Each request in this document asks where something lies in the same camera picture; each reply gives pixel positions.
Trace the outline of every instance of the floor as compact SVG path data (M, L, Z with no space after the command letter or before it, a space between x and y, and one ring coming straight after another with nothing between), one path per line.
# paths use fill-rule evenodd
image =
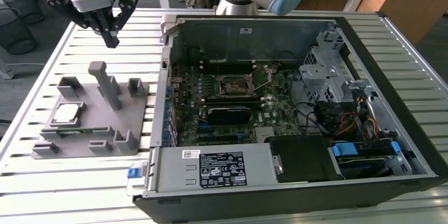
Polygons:
M0 58L6 63L46 63L66 31L69 20L59 15L39 0L42 11L47 19L34 26L30 26L33 34L39 41L39 48L22 56L10 55L0 47ZM139 7L158 8L159 0L141 0ZM171 0L174 8L185 8L181 0ZM448 17L443 17L434 29L418 45L418 50L430 61L439 74L448 81ZM11 66L17 72L14 80L0 79L0 119L13 120L21 105L26 99L30 89L38 79L43 66L23 65ZM5 135L9 125L0 123L0 136Z

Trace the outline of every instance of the blue latch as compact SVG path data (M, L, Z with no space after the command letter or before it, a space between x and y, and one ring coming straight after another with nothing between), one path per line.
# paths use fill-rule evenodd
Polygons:
M391 145L393 145L395 153L402 152L402 147L397 141L393 141Z
M246 137L246 133L241 133L241 134L238 135L239 143L243 142L243 138L245 138L245 137Z
M130 168L129 178L142 178L142 168Z
M335 157L358 155L354 143L338 143L333 148Z

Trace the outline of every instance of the red wire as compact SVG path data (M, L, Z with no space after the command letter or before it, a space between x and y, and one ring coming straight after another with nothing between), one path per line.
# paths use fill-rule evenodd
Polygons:
M343 119L342 119L342 127L345 126L345 119L346 119L346 116L347 115L351 115L351 114L357 114L357 112L347 112L345 115L343 115Z

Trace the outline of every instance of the white label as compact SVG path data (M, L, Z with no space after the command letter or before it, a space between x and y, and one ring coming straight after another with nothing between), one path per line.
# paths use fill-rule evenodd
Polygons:
M234 177L234 178L235 178L235 181L246 180L246 176L237 176L237 177Z
M199 154L202 154L202 150L183 150L182 158L199 158Z
M241 28L241 34L253 34L253 28Z

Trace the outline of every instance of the motherboard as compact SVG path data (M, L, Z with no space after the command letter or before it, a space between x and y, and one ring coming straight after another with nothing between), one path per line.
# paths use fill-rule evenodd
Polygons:
M263 143L301 135L289 96L294 70L279 63L174 64L178 146Z

